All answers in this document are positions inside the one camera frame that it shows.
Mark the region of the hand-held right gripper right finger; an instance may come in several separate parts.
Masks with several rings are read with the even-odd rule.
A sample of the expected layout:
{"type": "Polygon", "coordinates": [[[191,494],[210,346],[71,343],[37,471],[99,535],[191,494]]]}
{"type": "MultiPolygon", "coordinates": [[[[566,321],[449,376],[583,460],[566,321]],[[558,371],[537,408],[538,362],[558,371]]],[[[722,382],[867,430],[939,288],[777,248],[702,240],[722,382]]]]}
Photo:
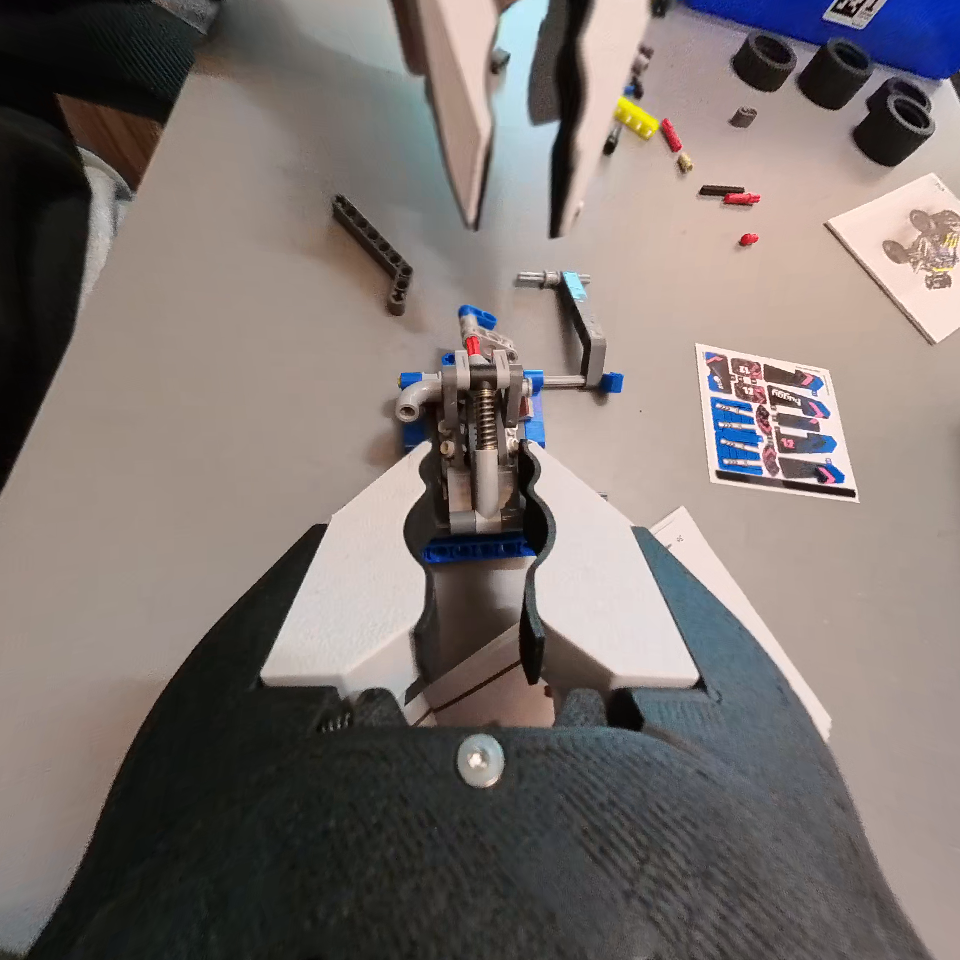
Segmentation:
{"type": "Polygon", "coordinates": [[[537,443],[518,453],[524,581],[519,654],[560,716],[576,690],[695,690],[701,672],[633,523],[537,443]]]}

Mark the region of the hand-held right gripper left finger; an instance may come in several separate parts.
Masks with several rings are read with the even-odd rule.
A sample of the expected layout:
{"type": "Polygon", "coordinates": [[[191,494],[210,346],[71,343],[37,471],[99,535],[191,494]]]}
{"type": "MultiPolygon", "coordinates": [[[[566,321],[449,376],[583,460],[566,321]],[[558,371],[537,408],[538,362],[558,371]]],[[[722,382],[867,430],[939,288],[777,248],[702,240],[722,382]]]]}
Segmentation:
{"type": "Polygon", "coordinates": [[[337,511],[260,674],[265,687],[386,690],[410,724],[433,724],[425,656],[437,602],[424,549],[437,536],[437,457],[423,441],[337,511]]]}

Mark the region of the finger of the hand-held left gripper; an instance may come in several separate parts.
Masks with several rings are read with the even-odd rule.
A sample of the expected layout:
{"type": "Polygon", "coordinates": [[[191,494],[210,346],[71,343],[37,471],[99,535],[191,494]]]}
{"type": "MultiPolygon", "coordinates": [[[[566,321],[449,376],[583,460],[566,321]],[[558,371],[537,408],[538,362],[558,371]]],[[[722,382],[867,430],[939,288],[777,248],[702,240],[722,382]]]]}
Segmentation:
{"type": "Polygon", "coordinates": [[[438,141],[465,227],[480,229],[494,146],[494,1],[409,2],[417,70],[426,79],[438,141]]]}
{"type": "Polygon", "coordinates": [[[618,100],[650,20],[649,1],[551,1],[529,84],[534,126],[558,122],[551,153],[549,237],[575,227],[618,100]]]}

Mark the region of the lego instruction booklet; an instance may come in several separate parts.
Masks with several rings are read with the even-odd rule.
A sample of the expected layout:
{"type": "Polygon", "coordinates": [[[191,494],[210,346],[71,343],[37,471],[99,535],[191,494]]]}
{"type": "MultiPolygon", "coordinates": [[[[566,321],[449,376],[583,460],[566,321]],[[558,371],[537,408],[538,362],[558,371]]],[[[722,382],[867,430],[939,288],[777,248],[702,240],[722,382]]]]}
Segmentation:
{"type": "MultiPolygon", "coordinates": [[[[824,742],[833,720],[782,645],[748,600],[685,507],[652,528],[665,546],[751,633],[780,669],[809,713],[824,742]]],[[[427,686],[425,705],[414,710],[418,727],[548,728],[555,720],[547,686],[528,684],[520,664],[519,616],[477,652],[427,686]]]]}

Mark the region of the dark grey angled lego beam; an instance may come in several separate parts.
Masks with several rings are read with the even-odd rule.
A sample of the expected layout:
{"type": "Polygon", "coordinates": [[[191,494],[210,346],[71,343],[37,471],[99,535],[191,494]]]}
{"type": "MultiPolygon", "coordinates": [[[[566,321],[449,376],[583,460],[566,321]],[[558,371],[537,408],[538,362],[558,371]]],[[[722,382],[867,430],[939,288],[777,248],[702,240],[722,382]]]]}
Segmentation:
{"type": "Polygon", "coordinates": [[[334,195],[331,209],[334,219],[388,276],[387,309],[394,316],[403,316],[414,279],[413,267],[346,195],[334,195]]]}

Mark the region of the blue grey lego model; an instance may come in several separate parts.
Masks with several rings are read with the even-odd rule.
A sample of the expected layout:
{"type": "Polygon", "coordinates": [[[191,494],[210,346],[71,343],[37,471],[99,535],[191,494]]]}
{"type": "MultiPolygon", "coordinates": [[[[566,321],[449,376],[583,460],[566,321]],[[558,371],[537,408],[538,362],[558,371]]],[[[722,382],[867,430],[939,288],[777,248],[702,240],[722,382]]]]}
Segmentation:
{"type": "Polygon", "coordinates": [[[533,558],[519,470],[523,444],[544,440],[544,374],[522,367],[493,314],[465,304],[458,322],[462,344],[439,371],[397,381],[404,449],[438,449],[438,534],[421,557],[434,567],[533,558]]]}

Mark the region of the grey lego beam with axle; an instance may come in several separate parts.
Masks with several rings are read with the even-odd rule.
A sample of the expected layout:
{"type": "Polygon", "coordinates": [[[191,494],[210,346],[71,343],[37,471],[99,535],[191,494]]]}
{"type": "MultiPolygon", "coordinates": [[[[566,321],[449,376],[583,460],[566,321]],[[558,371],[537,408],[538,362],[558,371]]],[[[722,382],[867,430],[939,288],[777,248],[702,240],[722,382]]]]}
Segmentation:
{"type": "Polygon", "coordinates": [[[580,372],[576,375],[529,372],[535,394],[568,390],[607,397],[623,391],[623,374],[607,372],[605,368],[608,342],[588,297],[591,281],[588,274],[575,270],[521,271],[515,278],[517,287],[553,290],[557,294],[560,314],[573,326],[582,346],[580,372]]]}

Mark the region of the cluster of small lego parts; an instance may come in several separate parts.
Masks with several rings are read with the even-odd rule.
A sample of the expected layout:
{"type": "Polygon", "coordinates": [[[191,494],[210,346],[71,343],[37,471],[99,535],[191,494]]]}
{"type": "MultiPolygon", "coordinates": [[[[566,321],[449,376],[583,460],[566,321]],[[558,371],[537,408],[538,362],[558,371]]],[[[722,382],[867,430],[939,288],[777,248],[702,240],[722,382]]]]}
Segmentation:
{"type": "MultiPolygon", "coordinates": [[[[534,56],[527,87],[527,113],[534,127],[558,123],[560,104],[556,83],[556,65],[558,54],[563,46],[567,29],[568,6],[566,1],[547,2],[546,14],[542,19],[536,38],[534,56]]],[[[654,17],[665,16],[673,2],[648,2],[654,17]]],[[[634,52],[629,76],[623,96],[639,102],[644,94],[644,74],[651,66],[655,51],[652,47],[640,43],[634,52]]],[[[488,62],[489,72],[494,85],[499,84],[511,60],[511,54],[499,46],[494,46],[488,62]]],[[[617,119],[611,122],[606,136],[603,156],[608,158],[618,149],[623,124],[617,119]]]]}

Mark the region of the yellow lego beam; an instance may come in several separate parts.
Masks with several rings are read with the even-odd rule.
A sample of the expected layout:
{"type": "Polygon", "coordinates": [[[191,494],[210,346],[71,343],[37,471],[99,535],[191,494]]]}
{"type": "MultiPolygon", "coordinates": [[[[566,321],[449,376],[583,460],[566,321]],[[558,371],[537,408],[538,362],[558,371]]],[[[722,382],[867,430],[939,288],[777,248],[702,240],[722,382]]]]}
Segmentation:
{"type": "Polygon", "coordinates": [[[630,130],[643,141],[654,138],[662,126],[659,119],[625,95],[617,100],[613,118],[616,123],[630,130]]]}

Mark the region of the black rubber tyre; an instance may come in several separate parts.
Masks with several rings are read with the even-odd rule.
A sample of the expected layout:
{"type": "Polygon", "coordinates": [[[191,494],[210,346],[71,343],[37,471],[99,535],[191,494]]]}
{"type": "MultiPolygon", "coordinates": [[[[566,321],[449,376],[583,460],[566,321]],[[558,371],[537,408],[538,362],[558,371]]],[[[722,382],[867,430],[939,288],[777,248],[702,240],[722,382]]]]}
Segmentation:
{"type": "Polygon", "coordinates": [[[858,44],[834,37],[822,44],[798,75],[800,93],[814,105],[837,112],[873,75],[873,58],[858,44]]]}
{"type": "Polygon", "coordinates": [[[898,96],[908,99],[919,106],[927,114],[932,112],[932,102],[925,90],[906,77],[892,77],[886,79],[867,99],[868,113],[873,113],[885,107],[891,97],[898,96]]]}
{"type": "Polygon", "coordinates": [[[780,90],[798,64],[797,54],[784,40],[763,30],[752,30],[730,61],[734,74],[753,90],[780,90]]]}
{"type": "Polygon", "coordinates": [[[920,103],[901,93],[890,94],[853,129],[851,138],[870,161],[895,167],[930,141],[936,124],[920,103]]]}

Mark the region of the wooden cabinet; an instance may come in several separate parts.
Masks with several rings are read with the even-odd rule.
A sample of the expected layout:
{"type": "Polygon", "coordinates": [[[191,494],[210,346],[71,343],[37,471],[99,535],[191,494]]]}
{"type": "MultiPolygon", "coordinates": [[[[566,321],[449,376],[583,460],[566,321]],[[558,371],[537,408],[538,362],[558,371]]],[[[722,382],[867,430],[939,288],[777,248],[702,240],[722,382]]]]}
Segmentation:
{"type": "Polygon", "coordinates": [[[66,96],[57,96],[78,147],[111,166],[138,191],[158,149],[164,126],[150,118],[66,96]]]}

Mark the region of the black mesh chair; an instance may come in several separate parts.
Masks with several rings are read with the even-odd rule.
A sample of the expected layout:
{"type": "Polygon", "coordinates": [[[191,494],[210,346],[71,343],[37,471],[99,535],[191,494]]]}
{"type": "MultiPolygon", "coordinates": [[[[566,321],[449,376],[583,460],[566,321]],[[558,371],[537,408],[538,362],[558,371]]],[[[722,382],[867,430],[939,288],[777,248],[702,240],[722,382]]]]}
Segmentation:
{"type": "Polygon", "coordinates": [[[1,3],[2,88],[165,124],[203,33],[157,2],[1,3]]]}

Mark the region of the small booklet with buggy cover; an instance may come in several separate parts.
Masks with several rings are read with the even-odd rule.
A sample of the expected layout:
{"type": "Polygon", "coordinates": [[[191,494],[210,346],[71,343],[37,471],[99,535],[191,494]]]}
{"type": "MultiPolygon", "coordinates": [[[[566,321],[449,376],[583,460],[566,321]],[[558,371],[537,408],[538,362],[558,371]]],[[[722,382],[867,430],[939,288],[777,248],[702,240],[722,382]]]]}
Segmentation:
{"type": "Polygon", "coordinates": [[[959,198],[937,174],[824,226],[926,342],[959,330],[959,198]]]}

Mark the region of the light grey hooded garment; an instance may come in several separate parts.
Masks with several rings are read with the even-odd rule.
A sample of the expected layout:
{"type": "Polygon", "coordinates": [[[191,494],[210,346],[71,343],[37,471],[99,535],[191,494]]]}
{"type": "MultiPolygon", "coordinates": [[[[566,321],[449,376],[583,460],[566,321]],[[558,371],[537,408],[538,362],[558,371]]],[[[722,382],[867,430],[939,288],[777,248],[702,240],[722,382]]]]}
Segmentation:
{"type": "Polygon", "coordinates": [[[79,154],[90,187],[86,258],[78,300],[78,313],[82,313],[137,194],[101,157],[87,149],[80,149],[79,154]]]}

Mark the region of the person's black clothed body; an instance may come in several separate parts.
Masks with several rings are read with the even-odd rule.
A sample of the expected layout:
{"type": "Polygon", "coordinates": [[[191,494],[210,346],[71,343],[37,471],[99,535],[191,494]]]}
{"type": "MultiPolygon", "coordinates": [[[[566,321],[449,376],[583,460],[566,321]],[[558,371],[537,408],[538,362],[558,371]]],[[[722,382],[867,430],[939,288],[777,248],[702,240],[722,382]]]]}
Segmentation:
{"type": "Polygon", "coordinates": [[[1,111],[1,485],[72,339],[89,241],[91,190],[72,139],[1,111]]]}

